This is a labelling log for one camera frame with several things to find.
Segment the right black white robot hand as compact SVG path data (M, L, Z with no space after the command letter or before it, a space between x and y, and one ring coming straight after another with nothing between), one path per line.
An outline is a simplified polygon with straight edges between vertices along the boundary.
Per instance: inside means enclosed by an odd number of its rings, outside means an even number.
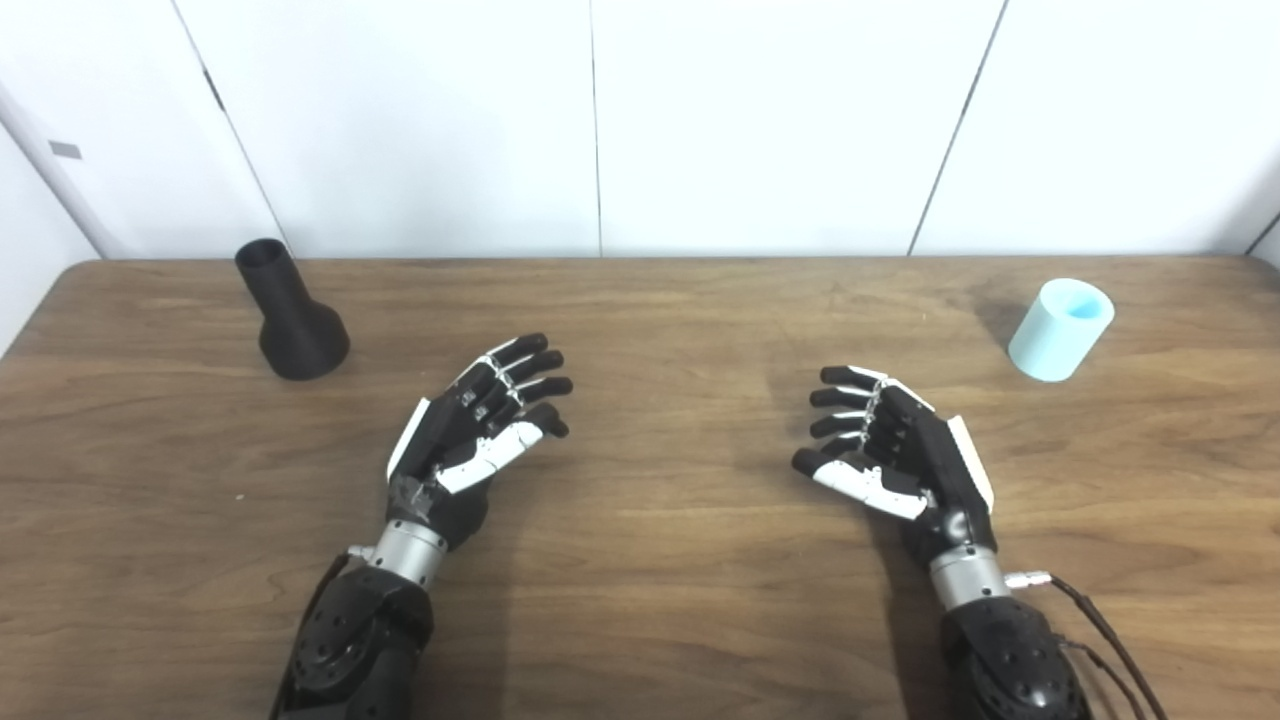
M901 380L863 366L820 369L809 396L829 415L810 425L819 448L792 466L815 483L900 521L906 552L927 566L951 551L998 551L995 495L963 419L945 420Z

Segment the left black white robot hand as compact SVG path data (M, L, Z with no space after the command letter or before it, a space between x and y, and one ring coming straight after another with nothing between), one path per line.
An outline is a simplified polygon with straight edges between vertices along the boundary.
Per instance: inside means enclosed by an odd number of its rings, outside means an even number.
M557 375L561 351L522 334L471 361L436 397L413 409L387 465L387 518L426 528L457 550L485 521L497 474L568 425L553 398L573 391Z

